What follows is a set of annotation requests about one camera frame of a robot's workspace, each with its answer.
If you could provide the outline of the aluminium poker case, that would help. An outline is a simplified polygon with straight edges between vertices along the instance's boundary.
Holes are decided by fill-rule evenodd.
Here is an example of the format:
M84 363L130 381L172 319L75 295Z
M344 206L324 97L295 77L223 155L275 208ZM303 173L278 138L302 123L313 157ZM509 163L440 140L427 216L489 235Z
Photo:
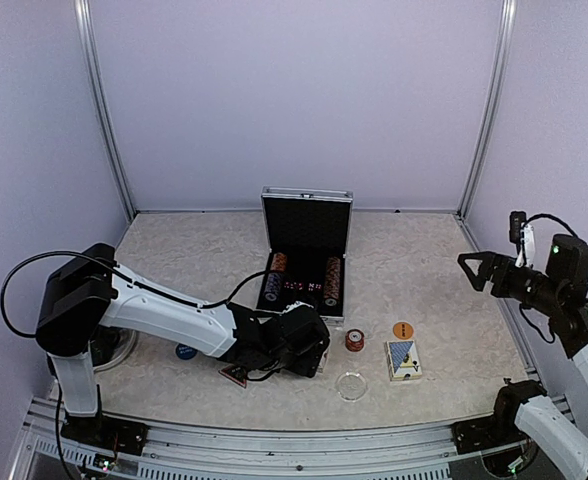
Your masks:
M350 191L265 187L261 193L268 238L269 270L275 253L287 255L284 280L277 301L264 298L262 280L257 308L281 312L300 301L310 304L329 325L345 322L345 267L353 194ZM326 264L341 259L340 300L334 307L323 302Z

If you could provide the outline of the blue playing card deck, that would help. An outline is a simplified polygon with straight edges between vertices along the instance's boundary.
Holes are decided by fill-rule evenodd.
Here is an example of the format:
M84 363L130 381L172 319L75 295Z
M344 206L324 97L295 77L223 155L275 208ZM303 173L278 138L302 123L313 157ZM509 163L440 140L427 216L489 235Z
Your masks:
M423 376L414 340L388 341L384 349L391 382L413 381Z

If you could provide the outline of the red playing card deck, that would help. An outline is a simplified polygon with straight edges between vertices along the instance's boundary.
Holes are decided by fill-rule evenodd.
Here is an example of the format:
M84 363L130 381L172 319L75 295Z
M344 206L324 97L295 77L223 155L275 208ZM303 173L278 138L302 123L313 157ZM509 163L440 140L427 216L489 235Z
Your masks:
M324 373L327 370L328 358L329 358L329 351L326 350L320 359L320 362L319 362L319 365L317 368L318 373Z

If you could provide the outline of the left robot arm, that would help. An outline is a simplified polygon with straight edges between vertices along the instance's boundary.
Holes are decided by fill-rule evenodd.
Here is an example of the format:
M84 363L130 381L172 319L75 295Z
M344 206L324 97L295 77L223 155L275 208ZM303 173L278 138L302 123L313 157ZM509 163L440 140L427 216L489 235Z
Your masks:
M51 360L66 414L92 444L107 443L114 434L113 421L100 412L90 352L99 327L174 341L246 372L316 375L330 333L312 306L295 302L268 314L231 299L206 303L147 280L114 255L105 243L83 252L37 254L10 270L0 288L0 313L7 320L6 294L13 277L37 261L67 258L46 282L36 329L29 336Z

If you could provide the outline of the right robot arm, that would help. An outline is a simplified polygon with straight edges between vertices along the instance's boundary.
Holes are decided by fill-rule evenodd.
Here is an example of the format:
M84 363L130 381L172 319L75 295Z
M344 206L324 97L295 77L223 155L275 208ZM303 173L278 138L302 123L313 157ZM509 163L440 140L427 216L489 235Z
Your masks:
M583 377L588 390L588 244L554 235L544 271L490 252L463 253L457 262L472 287L518 301L547 317L551 332ZM509 382L492 414L453 425L458 453L494 448L530 438L567 479L588 479L588 437L560 413L534 380Z

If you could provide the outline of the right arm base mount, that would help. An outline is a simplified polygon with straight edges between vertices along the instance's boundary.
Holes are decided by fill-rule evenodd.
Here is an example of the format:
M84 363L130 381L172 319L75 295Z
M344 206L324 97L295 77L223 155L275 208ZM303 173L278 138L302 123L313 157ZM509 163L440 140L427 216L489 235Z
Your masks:
M526 435L515 426L518 409L531 398L546 395L547 391L534 380L508 382L498 391L490 415L452 425L457 453L463 455L524 440Z

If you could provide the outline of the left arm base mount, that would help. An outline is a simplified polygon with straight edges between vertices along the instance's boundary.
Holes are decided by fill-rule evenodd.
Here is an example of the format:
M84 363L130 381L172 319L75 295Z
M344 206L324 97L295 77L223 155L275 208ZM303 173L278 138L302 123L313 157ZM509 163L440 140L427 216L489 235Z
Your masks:
M94 417L66 415L61 435L65 439L116 454L141 456L148 430L144 423L98 412Z

